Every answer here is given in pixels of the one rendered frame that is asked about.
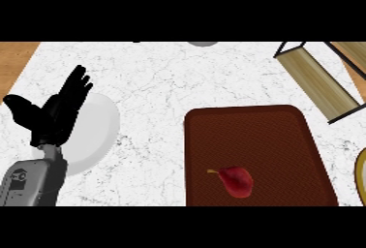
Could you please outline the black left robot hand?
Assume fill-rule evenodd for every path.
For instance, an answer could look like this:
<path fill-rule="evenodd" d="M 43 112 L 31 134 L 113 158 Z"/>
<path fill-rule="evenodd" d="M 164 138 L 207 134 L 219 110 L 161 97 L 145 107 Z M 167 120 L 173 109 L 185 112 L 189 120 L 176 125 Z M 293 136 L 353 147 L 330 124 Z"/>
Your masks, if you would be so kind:
<path fill-rule="evenodd" d="M 67 143 L 79 111 L 93 87 L 89 79 L 86 68 L 77 65 L 61 92 L 49 98 L 42 108 L 17 94 L 5 96 L 3 103 L 11 109 L 15 122 L 31 131 L 33 147 L 43 144 L 61 146 Z"/>

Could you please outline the dark brown tray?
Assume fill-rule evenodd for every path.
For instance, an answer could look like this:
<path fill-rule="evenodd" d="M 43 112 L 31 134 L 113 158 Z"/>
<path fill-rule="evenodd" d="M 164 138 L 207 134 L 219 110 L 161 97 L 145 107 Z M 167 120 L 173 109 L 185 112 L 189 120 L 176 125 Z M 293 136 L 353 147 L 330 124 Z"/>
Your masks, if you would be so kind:
<path fill-rule="evenodd" d="M 251 195 L 228 193 L 217 170 L 253 177 Z M 337 206 L 303 113 L 291 105 L 195 108 L 185 116 L 186 204 Z"/>

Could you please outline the white round plate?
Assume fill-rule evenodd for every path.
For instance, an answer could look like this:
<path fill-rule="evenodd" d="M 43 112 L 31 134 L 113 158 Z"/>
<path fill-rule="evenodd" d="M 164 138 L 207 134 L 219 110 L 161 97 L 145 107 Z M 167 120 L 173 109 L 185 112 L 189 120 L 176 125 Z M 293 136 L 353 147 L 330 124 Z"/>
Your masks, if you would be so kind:
<path fill-rule="evenodd" d="M 67 176 L 90 170 L 108 155 L 120 128 L 120 113 L 113 99 L 90 93 L 79 111 L 68 141 L 61 146 L 45 144 L 31 150 L 48 169 L 67 168 Z"/>

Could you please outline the yellow rimmed plate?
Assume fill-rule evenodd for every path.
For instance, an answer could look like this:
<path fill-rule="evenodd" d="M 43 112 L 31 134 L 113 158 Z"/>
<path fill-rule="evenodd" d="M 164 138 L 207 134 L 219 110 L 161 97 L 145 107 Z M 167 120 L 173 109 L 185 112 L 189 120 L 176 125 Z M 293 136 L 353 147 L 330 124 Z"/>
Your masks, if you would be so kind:
<path fill-rule="evenodd" d="M 355 183 L 361 201 L 363 206 L 366 206 L 366 183 L 363 182 L 363 166 L 365 166 L 366 158 L 362 154 L 359 154 L 356 163 L 355 163 Z"/>

